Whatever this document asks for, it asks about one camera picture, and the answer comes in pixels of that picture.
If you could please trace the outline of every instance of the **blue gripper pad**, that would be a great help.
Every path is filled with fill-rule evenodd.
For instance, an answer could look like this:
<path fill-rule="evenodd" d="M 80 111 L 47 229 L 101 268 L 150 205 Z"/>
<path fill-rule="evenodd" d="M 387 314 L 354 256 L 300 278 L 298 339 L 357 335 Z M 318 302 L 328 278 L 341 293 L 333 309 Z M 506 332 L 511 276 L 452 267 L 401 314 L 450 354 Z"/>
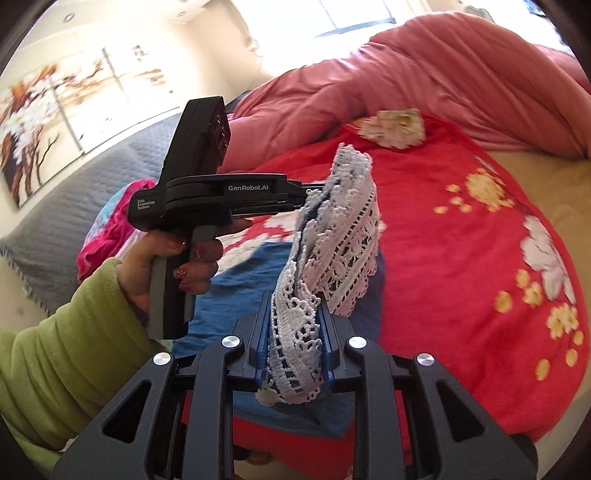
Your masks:
<path fill-rule="evenodd" d="M 258 388 L 262 387 L 263 381 L 267 378 L 267 355 L 269 347 L 269 328 L 271 325 L 271 298 L 273 293 L 267 292 L 263 295 L 261 307 L 256 316 L 255 330 L 259 331 L 259 338 L 253 337 L 252 343 L 257 344 L 256 349 L 256 374 L 255 382 Z M 324 299 L 324 295 L 320 294 L 320 305 L 316 310 L 316 323 L 320 326 L 320 339 L 322 340 L 322 377 L 328 389 L 332 389 L 336 377 L 340 377 L 340 373 L 335 373 L 335 369 L 340 370 L 342 365 L 342 352 L 340 348 L 340 340 L 337 334 L 335 320 L 338 317 L 333 317 L 330 314 L 328 305 Z"/>

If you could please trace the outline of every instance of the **finger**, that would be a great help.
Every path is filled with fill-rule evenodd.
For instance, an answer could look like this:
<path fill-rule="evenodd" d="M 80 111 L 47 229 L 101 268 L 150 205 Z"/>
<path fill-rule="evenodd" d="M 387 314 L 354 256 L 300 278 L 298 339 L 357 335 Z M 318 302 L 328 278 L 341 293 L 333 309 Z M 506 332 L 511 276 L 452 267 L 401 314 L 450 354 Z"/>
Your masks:
<path fill-rule="evenodd" d="M 217 238 L 199 242 L 193 248 L 192 260 L 199 262 L 216 262 L 223 255 L 223 245 Z"/>
<path fill-rule="evenodd" d="M 174 271 L 174 278 L 187 283 L 198 283 L 212 278 L 217 269 L 217 262 L 189 262 Z"/>
<path fill-rule="evenodd" d="M 178 285 L 178 289 L 185 293 L 190 293 L 191 295 L 203 295 L 207 293 L 212 286 L 211 280 L 203 280 L 197 283 L 190 283 L 182 281 Z"/>
<path fill-rule="evenodd" d="M 128 253 L 130 260 L 138 267 L 152 264 L 154 257 L 171 257 L 178 255 L 187 246 L 187 242 L 178 236 L 160 230 L 146 233 L 137 241 Z"/>
<path fill-rule="evenodd" d="M 249 218 L 235 218 L 230 225 L 226 225 L 219 229 L 219 236 L 230 235 L 231 233 L 238 233 L 250 228 L 252 220 Z"/>

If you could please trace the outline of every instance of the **gray quilt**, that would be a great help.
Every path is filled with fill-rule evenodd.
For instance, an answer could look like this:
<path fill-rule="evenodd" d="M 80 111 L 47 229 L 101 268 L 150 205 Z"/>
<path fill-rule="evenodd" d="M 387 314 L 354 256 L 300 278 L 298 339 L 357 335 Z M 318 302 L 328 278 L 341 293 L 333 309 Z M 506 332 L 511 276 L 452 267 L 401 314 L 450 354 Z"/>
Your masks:
<path fill-rule="evenodd" d="M 180 113 L 151 125 L 90 160 L 0 241 L 0 255 L 49 314 L 76 291 L 76 255 L 109 198 L 134 180 L 159 178 L 179 119 Z"/>

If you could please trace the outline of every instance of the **metal screw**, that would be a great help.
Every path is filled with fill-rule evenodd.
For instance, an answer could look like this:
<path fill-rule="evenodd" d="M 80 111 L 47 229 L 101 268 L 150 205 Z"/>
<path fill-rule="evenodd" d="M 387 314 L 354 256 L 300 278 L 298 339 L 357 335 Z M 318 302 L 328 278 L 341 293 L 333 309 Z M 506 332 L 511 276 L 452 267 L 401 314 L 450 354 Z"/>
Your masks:
<path fill-rule="evenodd" d="M 368 341 L 363 337 L 351 337 L 349 345 L 353 348 L 363 348 L 368 344 Z"/>
<path fill-rule="evenodd" d="M 154 363 L 156 365 L 166 365 L 168 362 L 172 360 L 170 353 L 167 352 L 160 352 L 154 355 Z"/>
<path fill-rule="evenodd" d="M 424 367 L 430 367 L 435 363 L 435 358 L 430 353 L 420 353 L 417 355 L 417 362 Z"/>
<path fill-rule="evenodd" d="M 234 348 L 240 345 L 240 339 L 236 335 L 229 335 L 222 339 L 222 345 L 226 348 Z"/>

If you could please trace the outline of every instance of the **ceiling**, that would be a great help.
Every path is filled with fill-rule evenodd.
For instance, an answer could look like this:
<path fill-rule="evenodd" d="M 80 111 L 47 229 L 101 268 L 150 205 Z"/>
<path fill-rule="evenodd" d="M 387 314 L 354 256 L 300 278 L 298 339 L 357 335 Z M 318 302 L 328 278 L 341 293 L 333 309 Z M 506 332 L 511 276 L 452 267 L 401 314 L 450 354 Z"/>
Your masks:
<path fill-rule="evenodd" d="M 114 22 L 189 23 L 209 0 L 57 0 L 37 21 L 20 48 L 88 24 Z M 70 14 L 73 18 L 64 22 Z"/>

